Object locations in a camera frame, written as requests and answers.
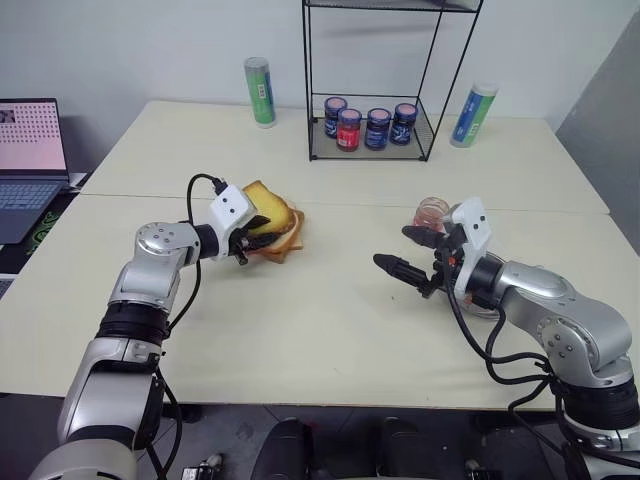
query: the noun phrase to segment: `laptop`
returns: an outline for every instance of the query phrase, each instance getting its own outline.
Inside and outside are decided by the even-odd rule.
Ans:
[[[68,183],[56,99],[0,99],[0,245],[20,243]]]

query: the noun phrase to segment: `label on jar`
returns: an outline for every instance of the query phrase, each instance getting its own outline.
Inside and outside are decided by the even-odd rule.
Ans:
[[[393,128],[391,129],[391,141],[393,143],[404,145],[409,143],[409,140],[411,140],[411,128],[394,123]]]
[[[338,134],[338,119],[337,118],[324,118],[324,133],[327,137],[336,138]]]
[[[387,144],[388,130],[371,130],[367,129],[364,143],[372,148],[382,148]]]
[[[357,147],[360,142],[360,130],[338,129],[338,145],[345,148]]]

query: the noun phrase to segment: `white cap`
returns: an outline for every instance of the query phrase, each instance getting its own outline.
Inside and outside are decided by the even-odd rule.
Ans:
[[[498,93],[498,85],[495,83],[473,82],[471,89],[485,97],[495,97],[496,93]]]

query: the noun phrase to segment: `blue jar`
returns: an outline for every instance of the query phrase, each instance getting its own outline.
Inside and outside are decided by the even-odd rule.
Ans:
[[[327,137],[338,135],[338,112],[347,108],[347,101],[342,97],[329,97],[324,101],[324,133]]]
[[[384,108],[374,108],[367,114],[367,133],[364,144],[371,150],[382,150],[387,146],[391,112]]]
[[[391,137],[389,140],[396,145],[407,145],[411,141],[411,130],[416,123],[418,109],[410,103],[396,105],[396,114],[393,117]]]

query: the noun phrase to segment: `glass jar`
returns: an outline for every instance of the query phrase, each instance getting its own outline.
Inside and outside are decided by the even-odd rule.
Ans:
[[[355,152],[360,145],[360,121],[362,114],[354,108],[338,112],[337,145],[343,152]]]
[[[327,137],[336,138],[338,112],[343,108],[347,108],[347,101],[342,97],[329,97],[324,101],[324,133]]]
[[[429,227],[436,232],[445,233],[442,217],[449,212],[449,204],[438,197],[427,197],[420,202],[413,217],[413,224]]]
[[[407,145],[411,141],[411,130],[416,123],[418,109],[410,103],[396,105],[396,113],[393,117],[391,137],[389,140],[396,145]]]
[[[387,146],[391,112],[384,108],[374,108],[367,114],[367,132],[364,144],[371,150],[382,150]]]

